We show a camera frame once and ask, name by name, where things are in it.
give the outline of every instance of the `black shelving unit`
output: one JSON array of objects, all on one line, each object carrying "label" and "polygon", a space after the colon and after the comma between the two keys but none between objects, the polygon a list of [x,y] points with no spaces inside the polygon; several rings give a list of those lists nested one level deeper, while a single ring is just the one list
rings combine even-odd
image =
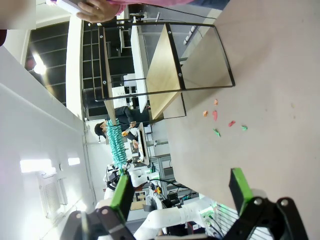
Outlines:
[{"label": "black shelving unit", "polygon": [[[98,85],[97,83],[101,81],[98,26],[84,22],[82,36],[82,101],[84,116],[89,120],[104,119],[107,114],[106,107],[103,102],[96,102],[94,96],[94,82],[95,85]],[[131,48],[123,48],[121,52],[118,27],[106,29],[105,36],[111,80],[115,81],[112,83],[112,87],[120,87],[123,84],[121,81],[124,80],[124,75],[135,73],[132,51]],[[125,40],[130,41],[130,36],[126,36]]]},{"label": "black shelving unit", "polygon": [[[68,31],[69,22],[32,30],[25,60],[25,69],[65,106]],[[39,54],[47,67],[44,75],[33,71],[35,53]]]}]

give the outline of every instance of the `pink sleeve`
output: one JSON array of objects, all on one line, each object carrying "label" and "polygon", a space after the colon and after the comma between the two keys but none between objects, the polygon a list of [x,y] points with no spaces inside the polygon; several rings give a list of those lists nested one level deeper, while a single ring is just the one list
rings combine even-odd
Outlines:
[{"label": "pink sleeve", "polygon": [[116,13],[116,15],[119,15],[119,14],[121,14],[124,10],[125,10],[125,8],[126,8],[126,4],[119,4],[118,2],[115,2],[115,1],[112,1],[112,0],[110,0],[110,1],[108,1],[110,4],[114,4],[114,5],[118,5],[119,6],[119,10],[118,10],[118,12]]},{"label": "pink sleeve", "polygon": [[116,13],[116,15],[119,15],[119,14],[121,14],[124,10],[125,10],[125,8],[126,8],[126,5],[122,5],[122,4],[119,4],[119,10],[118,10],[118,12]]}]

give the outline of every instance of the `small colorful object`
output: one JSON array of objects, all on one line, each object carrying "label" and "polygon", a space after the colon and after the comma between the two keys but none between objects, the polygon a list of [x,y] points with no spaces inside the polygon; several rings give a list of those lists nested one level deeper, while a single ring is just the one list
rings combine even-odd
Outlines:
[{"label": "small colorful object", "polygon": [[233,124],[235,124],[236,123],[236,121],[231,121],[231,122],[229,122],[229,127],[231,127]]},{"label": "small colorful object", "polygon": [[220,132],[217,130],[217,129],[213,129],[213,131],[215,132],[215,134],[220,138],[221,137],[221,135],[220,135]]},{"label": "small colorful object", "polygon": [[217,111],[213,111],[213,112],[212,112],[212,115],[213,115],[213,120],[214,120],[214,121],[217,121],[217,119],[218,119],[218,113],[217,113]]}]

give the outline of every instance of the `black wire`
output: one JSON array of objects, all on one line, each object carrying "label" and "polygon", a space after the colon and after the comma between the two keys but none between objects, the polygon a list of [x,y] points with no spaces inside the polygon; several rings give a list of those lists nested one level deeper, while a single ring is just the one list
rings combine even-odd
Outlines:
[{"label": "black wire", "polygon": [[[169,19],[169,18],[159,18],[159,20],[164,20],[164,21],[167,20],[167,21],[176,21],[176,22],[186,23],[186,21],[174,20],[174,19]],[[197,26],[195,26],[195,29],[201,35],[201,38],[203,38],[203,36],[202,36],[201,32],[199,31]]]},{"label": "black wire", "polygon": [[151,179],[150,182],[151,181],[160,181],[160,182],[164,182],[164,183],[167,183],[167,184],[172,184],[173,186],[176,186],[177,188],[190,189],[190,188],[188,188],[186,186],[179,186],[177,184],[174,184],[172,181],[167,181],[167,180],[162,180],[162,179]]},{"label": "black wire", "polygon": [[213,230],[215,230],[215,232],[217,233],[217,234],[219,234],[219,236],[220,236],[220,238],[224,238],[223,236],[222,236],[222,234],[214,227],[214,226],[212,226],[211,224],[209,225],[210,226],[210,228],[213,228]]},{"label": "black wire", "polygon": [[165,6],[157,6],[157,5],[152,5],[152,4],[148,4],[148,6],[153,6],[153,7],[156,7],[156,8],[167,9],[167,10],[175,11],[175,12],[182,13],[182,14],[189,14],[189,15],[197,16],[197,17],[204,18],[204,19],[216,19],[215,17],[202,16],[202,15],[198,15],[198,14],[194,14],[194,13],[190,13],[190,12],[175,10],[175,9],[168,8],[168,7],[165,7]]},{"label": "black wire", "polygon": [[223,231],[222,231],[222,228],[221,228],[221,226],[218,224],[218,222],[217,222],[211,215],[209,216],[209,218],[215,222],[215,224],[219,227],[221,233],[224,234]]}]

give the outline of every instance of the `desk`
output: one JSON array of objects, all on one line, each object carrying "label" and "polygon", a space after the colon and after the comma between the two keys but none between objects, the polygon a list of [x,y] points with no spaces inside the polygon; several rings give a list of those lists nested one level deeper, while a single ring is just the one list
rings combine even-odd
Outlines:
[{"label": "desk", "polygon": [[139,142],[138,150],[140,155],[143,156],[142,162],[148,166],[150,164],[150,161],[149,161],[150,156],[147,148],[147,138],[145,133],[145,127],[142,122],[139,124],[137,134],[138,134],[138,142]]},{"label": "desk", "polygon": [[[148,74],[148,60],[145,47],[145,40],[142,35],[139,35],[140,26],[133,25],[131,30],[131,50],[133,58],[134,73],[136,79],[144,79]],[[136,91],[138,94],[147,92],[145,80],[136,81]],[[140,112],[142,113],[147,104],[147,96],[138,96]]]},{"label": "desk", "polygon": [[241,167],[271,201],[294,199],[309,239],[320,239],[319,15],[313,0],[231,0],[215,24],[236,86],[183,93],[187,116],[166,120],[179,183],[235,208],[230,168]]},{"label": "desk", "polygon": [[[146,77],[148,92],[180,89],[176,64],[167,31],[167,27],[163,26],[158,44],[154,51],[149,72]],[[150,95],[149,100],[152,119],[157,119],[178,95],[178,91]]]}]

